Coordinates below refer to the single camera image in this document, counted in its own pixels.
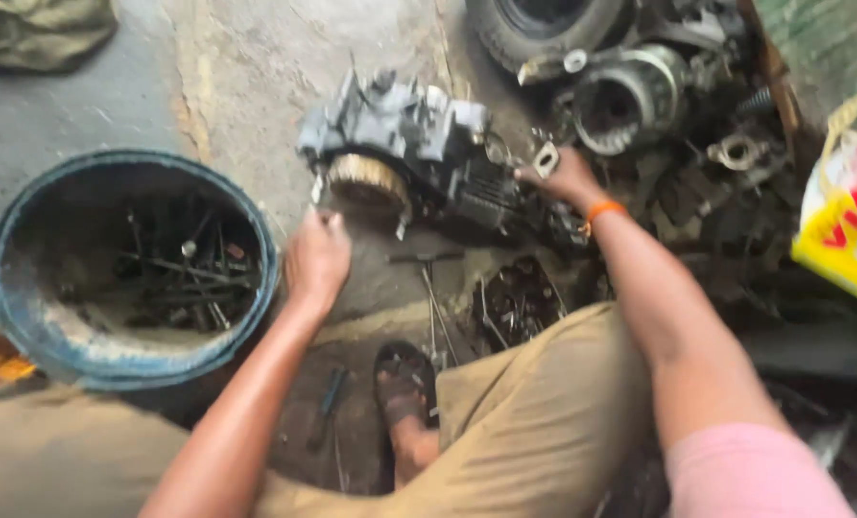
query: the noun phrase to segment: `gear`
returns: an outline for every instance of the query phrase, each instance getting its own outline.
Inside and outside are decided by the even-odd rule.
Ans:
[[[380,160],[343,155],[333,162],[328,178],[333,195],[343,202],[412,217],[413,206],[403,179]]]

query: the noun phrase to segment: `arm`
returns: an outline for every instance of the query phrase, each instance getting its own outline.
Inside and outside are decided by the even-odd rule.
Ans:
[[[195,427],[142,517],[247,516],[288,387],[348,277],[342,218],[310,211],[286,255],[289,297],[262,341]]]
[[[608,199],[589,165],[570,148],[546,181],[519,171],[586,215]],[[606,212],[593,222],[630,332],[653,374],[655,414],[667,452],[714,425],[754,423],[792,433],[768,397],[745,349],[722,323],[688,269],[628,215]]]

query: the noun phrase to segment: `tire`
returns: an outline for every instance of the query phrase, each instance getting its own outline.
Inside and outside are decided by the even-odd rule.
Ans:
[[[520,29],[503,12],[502,3],[514,0],[466,0],[467,20],[493,59],[506,70],[518,73],[522,65],[545,54],[567,53],[575,49],[593,51],[604,42],[618,41],[630,28],[632,0],[579,0],[587,3],[561,20],[556,34],[534,34]]]

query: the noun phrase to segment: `blue bucket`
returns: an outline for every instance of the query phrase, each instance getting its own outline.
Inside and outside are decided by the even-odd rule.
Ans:
[[[130,246],[125,206],[145,196],[198,194],[245,218],[257,241],[260,280],[248,310],[215,335],[135,331],[117,310],[85,314],[62,301],[63,287],[110,280],[112,258]],[[277,285],[277,257],[265,217],[219,173],[176,155],[112,150],[70,159],[35,179],[0,220],[0,325],[50,377],[93,390],[181,383],[233,358],[259,325]]]

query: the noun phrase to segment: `khaki pants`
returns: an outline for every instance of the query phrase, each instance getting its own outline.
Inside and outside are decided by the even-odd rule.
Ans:
[[[650,416],[645,364],[609,305],[444,372],[438,392],[442,454],[410,485],[353,497],[271,473],[256,514],[584,516]],[[0,516],[134,516],[187,439],[70,389],[0,401]]]

